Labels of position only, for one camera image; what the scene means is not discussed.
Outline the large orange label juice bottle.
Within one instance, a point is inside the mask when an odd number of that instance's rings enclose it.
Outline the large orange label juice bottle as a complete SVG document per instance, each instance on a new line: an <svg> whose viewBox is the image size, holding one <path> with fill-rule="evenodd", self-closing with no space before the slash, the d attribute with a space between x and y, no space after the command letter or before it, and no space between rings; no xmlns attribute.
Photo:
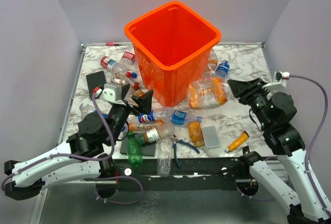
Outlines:
<svg viewBox="0 0 331 224"><path fill-rule="evenodd" d="M192 109L211 109L224 105L228 100L229 86L219 77L205 77L191 82L187 98Z"/></svg>

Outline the clear bottle light blue label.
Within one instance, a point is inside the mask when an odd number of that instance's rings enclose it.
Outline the clear bottle light blue label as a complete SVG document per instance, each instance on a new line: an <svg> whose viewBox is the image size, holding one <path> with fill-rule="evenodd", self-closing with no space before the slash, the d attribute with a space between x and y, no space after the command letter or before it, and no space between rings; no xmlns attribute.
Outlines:
<svg viewBox="0 0 331 224"><path fill-rule="evenodd" d="M191 122L202 122L203 117L197 116L195 114L175 110L171 122L175 125L187 125Z"/></svg>

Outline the small orange juice bottle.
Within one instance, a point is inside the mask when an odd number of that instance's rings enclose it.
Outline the small orange juice bottle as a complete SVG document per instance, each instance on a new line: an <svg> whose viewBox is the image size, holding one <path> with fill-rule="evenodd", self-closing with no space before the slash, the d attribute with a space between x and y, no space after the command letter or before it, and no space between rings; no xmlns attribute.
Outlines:
<svg viewBox="0 0 331 224"><path fill-rule="evenodd" d="M137 91L135 95L140 97L140 96L144 95L144 92L143 91Z"/></svg>

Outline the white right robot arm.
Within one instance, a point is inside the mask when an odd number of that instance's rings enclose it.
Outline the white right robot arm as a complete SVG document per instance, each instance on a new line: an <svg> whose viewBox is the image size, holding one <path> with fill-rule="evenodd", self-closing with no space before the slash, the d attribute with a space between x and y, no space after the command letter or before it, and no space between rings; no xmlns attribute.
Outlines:
<svg viewBox="0 0 331 224"><path fill-rule="evenodd" d="M280 89L290 79L277 72L271 83L261 78L228 80L233 97L248 105L257 117L263 138L283 165L292 186L287 185L257 153L242 155L237 171L253 177L274 197L287 214L288 223L330 223L330 200L324 193L309 161L310 148L290 123L297 109L292 97Z"/></svg>

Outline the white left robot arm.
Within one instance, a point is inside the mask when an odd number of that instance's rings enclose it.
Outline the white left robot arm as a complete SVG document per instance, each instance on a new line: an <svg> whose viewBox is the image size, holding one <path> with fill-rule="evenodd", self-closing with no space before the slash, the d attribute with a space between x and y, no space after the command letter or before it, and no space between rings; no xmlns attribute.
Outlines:
<svg viewBox="0 0 331 224"><path fill-rule="evenodd" d="M105 84L93 90L95 111L78 123L78 132L55 148L33 159L4 163L7 175L1 190L17 201L37 196L59 183L80 179L117 180L112 155L130 114L149 114L154 91L125 100L129 85Z"/></svg>

